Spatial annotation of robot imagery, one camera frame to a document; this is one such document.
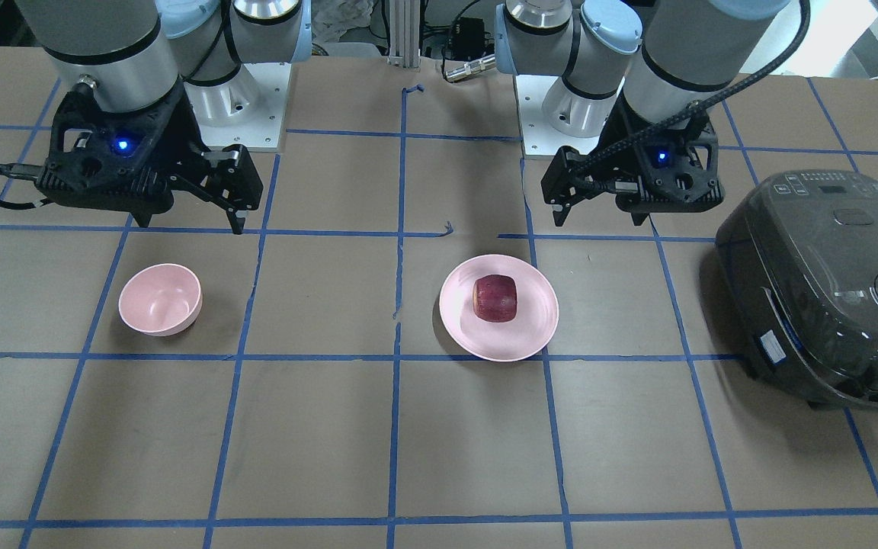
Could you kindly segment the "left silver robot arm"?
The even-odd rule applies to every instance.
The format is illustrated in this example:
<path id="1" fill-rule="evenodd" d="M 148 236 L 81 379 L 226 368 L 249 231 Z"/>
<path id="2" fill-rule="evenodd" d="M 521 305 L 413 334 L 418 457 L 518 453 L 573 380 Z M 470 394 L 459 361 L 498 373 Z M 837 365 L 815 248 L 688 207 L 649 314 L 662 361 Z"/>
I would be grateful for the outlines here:
<path id="1" fill-rule="evenodd" d="M 543 107 L 569 136 L 597 138 L 589 152 L 560 146 L 540 182 L 563 226 L 582 201 L 612 194 L 635 225 L 651 214 L 694 214 L 725 200 L 710 111 L 790 58 L 790 45 L 739 77 L 784 1 L 655 1 L 643 20 L 626 1 L 505 1 L 495 18 L 499 72 L 552 76 Z"/>

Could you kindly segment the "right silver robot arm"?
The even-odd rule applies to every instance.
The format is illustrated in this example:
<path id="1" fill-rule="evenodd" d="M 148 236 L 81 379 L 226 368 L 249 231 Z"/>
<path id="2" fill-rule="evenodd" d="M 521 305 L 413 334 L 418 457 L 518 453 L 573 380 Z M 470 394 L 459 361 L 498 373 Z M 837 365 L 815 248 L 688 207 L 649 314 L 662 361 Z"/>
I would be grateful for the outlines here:
<path id="1" fill-rule="evenodd" d="M 264 111 L 248 67 L 310 57 L 309 1 L 20 1 L 69 84 L 42 166 L 9 168 L 56 204 L 126 212 L 146 228 L 187 192 L 222 209 L 235 234 L 264 184 L 248 147 L 210 146 L 205 127 Z"/>

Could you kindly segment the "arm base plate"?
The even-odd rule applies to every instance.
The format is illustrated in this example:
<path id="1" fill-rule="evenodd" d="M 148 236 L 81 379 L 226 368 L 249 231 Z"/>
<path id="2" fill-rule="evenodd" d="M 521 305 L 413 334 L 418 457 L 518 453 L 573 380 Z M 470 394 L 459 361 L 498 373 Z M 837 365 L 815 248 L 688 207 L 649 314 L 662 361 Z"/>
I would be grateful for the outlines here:
<path id="1" fill-rule="evenodd" d="M 289 63 L 255 63 L 241 66 L 222 85 L 188 85 L 203 143 L 212 149 L 242 145 L 251 152 L 279 152 L 292 75 Z"/>
<path id="2" fill-rule="evenodd" d="M 605 98 L 588 98 L 571 90 L 561 76 L 516 76 L 526 159 L 551 159 L 562 146 L 575 147 L 580 153 L 595 149 L 623 84 L 621 79 Z"/>

